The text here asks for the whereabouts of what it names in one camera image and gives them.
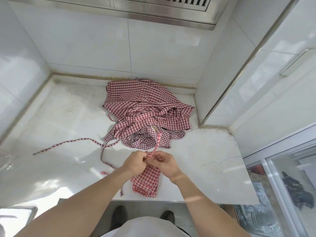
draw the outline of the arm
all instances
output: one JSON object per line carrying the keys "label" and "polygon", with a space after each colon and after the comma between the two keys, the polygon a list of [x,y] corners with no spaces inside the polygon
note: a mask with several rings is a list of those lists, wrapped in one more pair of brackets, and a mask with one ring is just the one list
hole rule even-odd
{"label": "arm", "polygon": [[89,237],[123,184],[146,167],[143,151],[132,152],[122,167],[49,209],[15,237]]}
{"label": "arm", "polygon": [[147,162],[158,167],[172,183],[179,187],[200,237],[250,236],[235,220],[195,186],[179,169],[172,155],[163,151],[156,151],[154,157],[148,158]]}

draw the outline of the forearm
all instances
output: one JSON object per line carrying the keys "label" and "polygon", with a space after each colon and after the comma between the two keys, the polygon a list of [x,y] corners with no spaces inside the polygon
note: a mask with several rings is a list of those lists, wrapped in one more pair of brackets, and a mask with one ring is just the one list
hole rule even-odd
{"label": "forearm", "polygon": [[131,177],[128,169],[116,169],[34,219],[15,237],[88,237],[114,195]]}
{"label": "forearm", "polygon": [[184,174],[172,181],[186,202],[200,237],[248,237],[238,223],[217,204],[208,199]]}

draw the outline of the shoe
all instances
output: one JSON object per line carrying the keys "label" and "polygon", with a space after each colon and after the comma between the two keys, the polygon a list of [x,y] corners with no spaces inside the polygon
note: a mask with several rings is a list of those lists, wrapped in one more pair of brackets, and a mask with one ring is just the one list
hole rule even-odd
{"label": "shoe", "polygon": [[174,213],[172,211],[163,212],[160,219],[170,221],[173,224],[175,223]]}
{"label": "shoe", "polygon": [[119,205],[113,211],[109,231],[120,228],[127,220],[128,217],[126,207]]}

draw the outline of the white shirt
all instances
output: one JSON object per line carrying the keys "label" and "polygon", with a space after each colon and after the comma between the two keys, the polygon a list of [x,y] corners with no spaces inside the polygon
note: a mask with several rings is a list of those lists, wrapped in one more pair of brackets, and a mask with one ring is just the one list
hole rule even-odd
{"label": "white shirt", "polygon": [[112,230],[101,237],[188,237],[170,221],[155,217],[139,217],[127,221],[120,228]]}

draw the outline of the stainless steel range hood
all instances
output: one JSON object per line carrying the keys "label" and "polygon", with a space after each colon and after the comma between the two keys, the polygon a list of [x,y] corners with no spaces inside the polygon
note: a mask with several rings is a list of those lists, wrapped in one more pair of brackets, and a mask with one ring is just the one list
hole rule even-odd
{"label": "stainless steel range hood", "polygon": [[92,14],[213,30],[229,0],[9,0]]}

